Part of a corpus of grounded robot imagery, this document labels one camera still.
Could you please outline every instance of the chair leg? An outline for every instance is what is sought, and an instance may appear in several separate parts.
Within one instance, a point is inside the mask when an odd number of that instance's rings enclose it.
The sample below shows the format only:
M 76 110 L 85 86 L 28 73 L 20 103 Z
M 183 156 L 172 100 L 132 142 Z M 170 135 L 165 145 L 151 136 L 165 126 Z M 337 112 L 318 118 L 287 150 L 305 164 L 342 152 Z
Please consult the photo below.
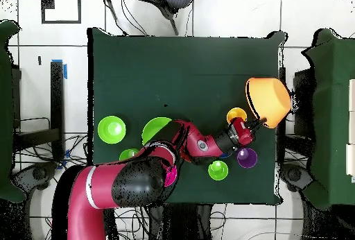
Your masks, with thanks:
M 171 23 L 171 26 L 173 27 L 173 30 L 174 30 L 174 32 L 175 32 L 175 35 L 178 36 L 178 35 L 179 35 L 179 31 L 178 31 L 177 28 L 176 28 L 174 19 L 171 19 L 171 20 L 170 20 L 170 23 Z

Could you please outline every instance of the green bowl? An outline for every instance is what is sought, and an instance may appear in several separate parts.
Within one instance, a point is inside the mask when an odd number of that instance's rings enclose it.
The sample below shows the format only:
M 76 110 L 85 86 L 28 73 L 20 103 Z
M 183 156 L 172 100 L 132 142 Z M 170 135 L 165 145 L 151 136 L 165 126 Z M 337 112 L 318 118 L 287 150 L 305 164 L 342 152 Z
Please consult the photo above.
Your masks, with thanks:
M 171 119 L 166 117 L 157 117 L 151 119 L 143 128 L 141 139 L 143 145 L 146 144 L 152 137 L 157 134 Z
M 129 148 L 126 149 L 125 151 L 122 151 L 122 153 L 119 155 L 119 160 L 126 160 L 128 158 L 134 157 L 138 153 L 138 149 L 136 148 Z
M 115 116 L 105 117 L 98 123 L 98 136 L 108 144 L 119 143 L 125 137 L 125 123 Z
M 228 166 L 221 160 L 215 160 L 209 165 L 208 174 L 216 181 L 223 180 L 228 175 Z

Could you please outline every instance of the green tablecloth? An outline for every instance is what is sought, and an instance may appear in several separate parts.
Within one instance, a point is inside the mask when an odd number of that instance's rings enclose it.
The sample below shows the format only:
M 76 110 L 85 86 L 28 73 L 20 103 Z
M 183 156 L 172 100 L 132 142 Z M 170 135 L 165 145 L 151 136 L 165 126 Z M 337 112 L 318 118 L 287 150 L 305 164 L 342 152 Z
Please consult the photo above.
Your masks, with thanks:
M 252 112 L 245 97 L 251 77 L 278 76 L 278 48 L 283 32 L 268 39 L 216 37 L 117 37 L 93 28 L 94 163 L 118 160 L 127 148 L 141 148 L 141 131 L 155 117 L 192 120 L 208 135 L 227 125 L 234 107 Z M 105 144 L 99 121 L 121 117 L 127 133 L 122 142 Z M 229 175 L 212 180 L 207 166 L 187 162 L 170 203 L 276 204 L 275 130 L 261 128 L 251 145 L 259 156 L 242 169 L 234 156 L 224 161 Z
M 355 184 L 346 174 L 349 141 L 349 80 L 355 78 L 355 40 L 341 39 L 329 29 L 316 34 L 305 55 L 315 70 L 313 95 L 315 152 L 311 172 L 315 178 L 304 194 L 320 209 L 355 204 Z

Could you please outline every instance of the white tiled floor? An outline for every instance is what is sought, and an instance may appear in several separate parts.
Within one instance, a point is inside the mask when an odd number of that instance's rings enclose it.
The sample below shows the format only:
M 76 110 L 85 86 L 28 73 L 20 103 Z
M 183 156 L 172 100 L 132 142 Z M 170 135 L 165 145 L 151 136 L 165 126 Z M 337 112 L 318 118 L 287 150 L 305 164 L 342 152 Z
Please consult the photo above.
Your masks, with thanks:
M 149 35 L 174 36 L 169 21 L 160 11 L 148 4 L 125 0 L 135 19 Z M 49 117 L 49 66 L 50 61 L 63 60 L 68 66 L 68 79 L 64 80 L 66 138 L 87 132 L 87 28 L 98 27 L 113 35 L 121 31 L 115 26 L 112 15 L 102 0 L 81 0 L 81 24 L 42 24 L 40 0 L 0 0 L 0 20 L 11 19 L 19 23 L 17 36 L 9 41 L 8 50 L 15 64 L 22 70 L 21 117 Z M 129 34 L 139 35 L 121 11 L 121 0 L 113 0 L 121 27 Z M 46 10 L 47 19 L 76 19 L 76 0 L 55 0 L 55 9 Z M 349 37 L 355 33 L 354 0 L 195 0 L 179 11 L 175 19 L 180 36 L 192 35 L 192 18 L 195 36 L 265 37 L 279 29 L 288 33 L 283 50 L 286 82 L 293 86 L 296 71 L 307 69 L 309 63 L 301 51 L 310 46 L 313 34 L 323 27 L 332 27 L 339 35 Z M 22 130 L 46 128 L 44 120 L 23 122 Z M 287 122 L 287 132 L 293 132 L 293 123 Z M 70 148 L 73 139 L 68 140 Z M 83 147 L 72 153 L 84 157 Z M 15 170 L 36 162 L 37 158 L 21 155 L 23 163 L 16 163 Z M 57 170 L 58 179 L 63 170 Z M 31 202 L 31 227 L 34 240 L 44 240 L 49 226 L 43 216 L 51 215 L 51 201 L 55 190 L 52 180 L 49 188 L 36 190 Z M 214 205 L 211 228 L 214 240 L 300 240 L 302 233 L 302 202 L 298 194 L 287 190 L 279 182 L 279 195 L 283 203 L 266 205 Z M 128 209 L 117 209 L 121 215 Z M 122 215 L 131 230 L 132 215 Z M 125 228 L 120 218 L 119 228 Z

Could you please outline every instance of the white box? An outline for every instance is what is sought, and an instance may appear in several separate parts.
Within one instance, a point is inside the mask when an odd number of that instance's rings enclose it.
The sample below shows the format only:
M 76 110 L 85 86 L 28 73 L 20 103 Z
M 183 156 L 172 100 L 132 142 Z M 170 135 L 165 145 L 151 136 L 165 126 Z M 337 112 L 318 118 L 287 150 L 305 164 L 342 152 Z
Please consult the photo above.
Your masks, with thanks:
M 349 111 L 355 112 L 355 79 L 349 80 Z
M 355 112 L 349 112 L 349 144 L 355 144 Z
M 346 159 L 347 159 L 347 175 L 355 176 L 355 145 L 346 145 Z

